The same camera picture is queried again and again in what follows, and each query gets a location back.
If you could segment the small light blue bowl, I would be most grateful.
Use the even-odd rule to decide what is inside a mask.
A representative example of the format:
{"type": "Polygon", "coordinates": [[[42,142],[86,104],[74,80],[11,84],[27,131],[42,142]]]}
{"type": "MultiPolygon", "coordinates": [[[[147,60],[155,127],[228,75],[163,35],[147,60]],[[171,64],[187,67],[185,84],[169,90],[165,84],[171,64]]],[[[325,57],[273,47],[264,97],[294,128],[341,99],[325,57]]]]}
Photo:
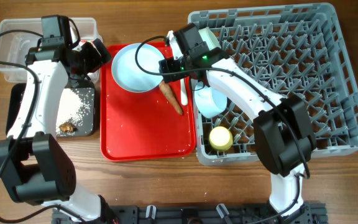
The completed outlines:
{"type": "Polygon", "coordinates": [[[203,82],[198,82],[195,86],[195,103],[205,118],[213,118],[226,109],[227,97],[203,82]]]}

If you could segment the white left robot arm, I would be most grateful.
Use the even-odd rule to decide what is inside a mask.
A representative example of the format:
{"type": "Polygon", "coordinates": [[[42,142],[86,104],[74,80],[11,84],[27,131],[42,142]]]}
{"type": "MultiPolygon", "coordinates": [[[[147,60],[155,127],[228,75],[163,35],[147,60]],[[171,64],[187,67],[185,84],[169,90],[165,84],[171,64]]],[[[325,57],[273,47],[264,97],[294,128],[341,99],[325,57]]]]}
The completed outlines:
{"type": "Polygon", "coordinates": [[[111,54],[99,39],[82,42],[69,17],[44,16],[41,24],[37,45],[22,64],[27,83],[19,112],[0,140],[0,183],[13,202],[39,213],[55,209],[72,222],[118,223],[105,199],[76,181],[75,166],[56,139],[63,89],[89,85],[90,74],[111,54]]]}

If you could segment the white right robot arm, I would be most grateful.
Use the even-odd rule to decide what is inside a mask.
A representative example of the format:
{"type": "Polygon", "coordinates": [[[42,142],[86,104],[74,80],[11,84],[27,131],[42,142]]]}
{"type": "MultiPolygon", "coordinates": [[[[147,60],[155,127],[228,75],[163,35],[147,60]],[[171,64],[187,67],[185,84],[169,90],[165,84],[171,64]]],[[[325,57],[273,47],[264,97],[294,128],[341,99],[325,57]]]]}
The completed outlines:
{"type": "Polygon", "coordinates": [[[304,101],[275,93],[255,81],[225,52],[216,36],[193,23],[164,37],[172,57],[161,60],[164,80],[191,77],[228,97],[252,121],[257,156],[271,173],[270,206],[290,222],[303,211],[301,183],[316,138],[304,101]]]}

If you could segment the yellow plastic cup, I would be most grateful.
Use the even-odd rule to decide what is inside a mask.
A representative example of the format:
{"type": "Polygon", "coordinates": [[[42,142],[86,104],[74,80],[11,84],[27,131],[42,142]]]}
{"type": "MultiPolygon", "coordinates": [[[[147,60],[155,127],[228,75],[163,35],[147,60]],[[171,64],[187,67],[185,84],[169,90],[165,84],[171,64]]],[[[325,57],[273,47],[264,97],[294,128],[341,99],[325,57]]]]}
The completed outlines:
{"type": "Polygon", "coordinates": [[[213,128],[209,133],[208,141],[211,147],[218,152],[229,150],[234,142],[230,130],[223,126],[213,128]]]}

